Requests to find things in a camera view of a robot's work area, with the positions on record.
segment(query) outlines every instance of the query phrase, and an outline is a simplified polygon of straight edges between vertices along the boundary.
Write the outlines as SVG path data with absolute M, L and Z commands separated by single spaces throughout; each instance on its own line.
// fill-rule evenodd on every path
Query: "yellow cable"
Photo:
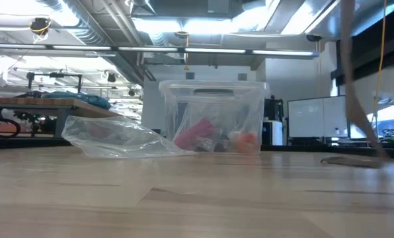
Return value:
M 385 25 L 386 25 L 386 10 L 387 10 L 387 0 L 383 0 L 383 21 L 382 21 L 382 43 L 381 43 L 381 58 L 379 61 L 379 69 L 377 71 L 377 85 L 376 85 L 376 96 L 374 99 L 374 115 L 372 116 L 372 120 L 370 124 L 374 122 L 374 117 L 377 114 L 377 102 L 379 97 L 379 89 L 381 87 L 381 75 L 382 75 L 382 65 L 383 65 L 383 51 L 385 48 Z
M 34 29 L 31 28 L 32 22 L 30 22 L 29 27 L 30 27 L 30 30 L 33 31 L 33 32 L 42 32 L 42 31 L 47 30 L 47 28 L 49 28 L 51 24 L 52 24 L 52 22 L 50 21 L 49 24 L 47 26 L 45 26 L 44 28 L 41 28 L 40 30 L 34 30 Z

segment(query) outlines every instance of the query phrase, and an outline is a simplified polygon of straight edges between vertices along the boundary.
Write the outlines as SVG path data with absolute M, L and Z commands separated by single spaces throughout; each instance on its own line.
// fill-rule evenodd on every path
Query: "fluorescent light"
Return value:
M 109 87 L 109 86 L 82 86 L 81 88 L 82 89 L 118 89 L 117 87 Z
M 314 52 L 293 52 L 285 50 L 253 50 L 253 54 L 277 56 L 312 56 Z
M 121 51 L 139 51 L 139 52 L 178 52 L 177 48 L 166 47 L 118 47 Z
M 185 52 L 244 54 L 245 50 L 211 49 L 211 48 L 185 48 Z
M 190 20 L 184 26 L 190 34 L 226 34 L 235 32 L 231 20 Z
M 139 18 L 133 18 L 132 20 L 138 31 L 149 34 L 181 31 L 181 26 L 177 20 L 145 20 Z
M 111 50 L 109 46 L 53 46 L 55 50 Z
M 5 49 L 46 49 L 46 46 L 36 44 L 0 44 Z
M 316 13 L 311 5 L 305 1 L 295 12 L 281 34 L 301 34 L 315 20 Z
M 328 7 L 311 25 L 304 31 L 304 33 L 309 33 L 311 32 L 321 21 L 327 17 L 327 15 L 334 10 L 334 8 L 340 3 L 340 0 L 336 0 L 331 4 L 331 6 Z

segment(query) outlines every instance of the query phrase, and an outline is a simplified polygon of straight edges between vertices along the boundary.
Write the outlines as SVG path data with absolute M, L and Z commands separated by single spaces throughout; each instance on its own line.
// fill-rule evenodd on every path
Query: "wooden tabletop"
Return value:
M 320 164 L 331 155 L 0 150 L 0 237 L 394 237 L 394 161 Z
M 75 106 L 76 110 L 72 111 L 74 116 L 84 116 L 90 118 L 102 118 L 111 116 L 120 116 L 97 106 L 93 106 L 81 100 L 75 99 L 27 99 L 27 98 L 0 98 L 0 104 L 11 105 L 42 105 L 42 106 Z M 42 113 L 49 116 L 57 116 L 54 110 L 46 109 L 22 109 L 22 111 L 32 113 Z

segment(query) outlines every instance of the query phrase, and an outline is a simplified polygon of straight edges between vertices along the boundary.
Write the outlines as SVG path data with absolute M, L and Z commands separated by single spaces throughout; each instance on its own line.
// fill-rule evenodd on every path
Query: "orange object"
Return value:
M 241 133 L 237 136 L 235 147 L 237 152 L 252 154 L 258 149 L 256 135 L 253 133 Z

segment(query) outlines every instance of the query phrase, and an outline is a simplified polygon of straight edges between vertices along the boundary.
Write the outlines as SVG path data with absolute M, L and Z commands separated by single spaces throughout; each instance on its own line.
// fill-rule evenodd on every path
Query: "red object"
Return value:
M 215 126 L 207 118 L 201 119 L 197 124 L 179 134 L 174 143 L 181 149 L 192 149 L 196 139 L 210 135 Z

